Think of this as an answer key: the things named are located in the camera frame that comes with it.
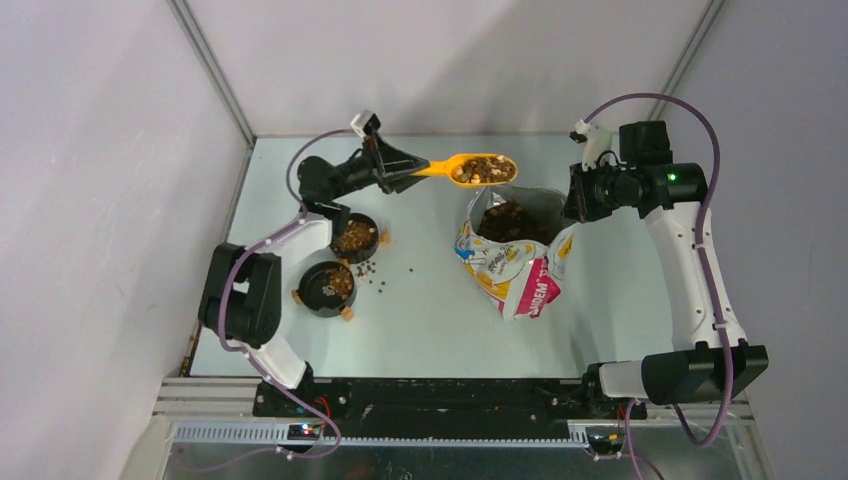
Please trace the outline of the yellow plastic food scoop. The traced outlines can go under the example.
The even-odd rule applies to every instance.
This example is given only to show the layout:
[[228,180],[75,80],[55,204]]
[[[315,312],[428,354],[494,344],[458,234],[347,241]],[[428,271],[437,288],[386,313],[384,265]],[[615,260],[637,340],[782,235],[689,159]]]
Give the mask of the yellow plastic food scoop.
[[415,177],[446,177],[459,188],[482,188],[512,182],[518,175],[515,162],[495,153],[462,153],[430,161]]

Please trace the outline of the cat food bag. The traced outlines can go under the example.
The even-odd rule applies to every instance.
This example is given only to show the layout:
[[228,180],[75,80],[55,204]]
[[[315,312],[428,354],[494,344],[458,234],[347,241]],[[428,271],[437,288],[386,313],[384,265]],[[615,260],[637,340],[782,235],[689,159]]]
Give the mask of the cat food bag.
[[503,320],[537,318],[561,294],[578,226],[566,200],[555,189],[499,185],[468,205],[454,252]]

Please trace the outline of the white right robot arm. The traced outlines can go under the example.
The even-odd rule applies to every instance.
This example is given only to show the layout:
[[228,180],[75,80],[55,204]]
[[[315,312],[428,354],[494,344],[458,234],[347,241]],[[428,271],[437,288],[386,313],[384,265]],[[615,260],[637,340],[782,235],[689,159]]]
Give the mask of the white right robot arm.
[[656,405],[733,399],[769,364],[752,345],[726,293],[712,242],[708,183],[697,163],[676,163],[662,121],[612,133],[578,121],[570,138],[582,145],[569,169],[563,214],[581,223],[634,208],[660,258],[672,319],[672,351],[637,361],[599,363],[581,392],[585,411],[606,418],[622,398]]

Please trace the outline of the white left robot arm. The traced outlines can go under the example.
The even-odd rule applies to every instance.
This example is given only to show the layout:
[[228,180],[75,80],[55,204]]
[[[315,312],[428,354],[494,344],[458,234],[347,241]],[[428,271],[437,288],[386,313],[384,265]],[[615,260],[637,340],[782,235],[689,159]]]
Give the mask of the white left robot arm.
[[400,193],[418,181],[428,160],[400,150],[379,134],[363,136],[344,162],[331,164],[307,150],[307,141],[286,168],[285,184],[296,202],[294,218],[251,246],[218,245],[209,265],[198,311],[222,348],[244,355],[264,381],[279,388],[278,404],[304,416],[316,403],[303,381],[308,364],[278,332],[282,319],[282,269],[329,247],[347,227],[351,210],[339,198],[378,186]]

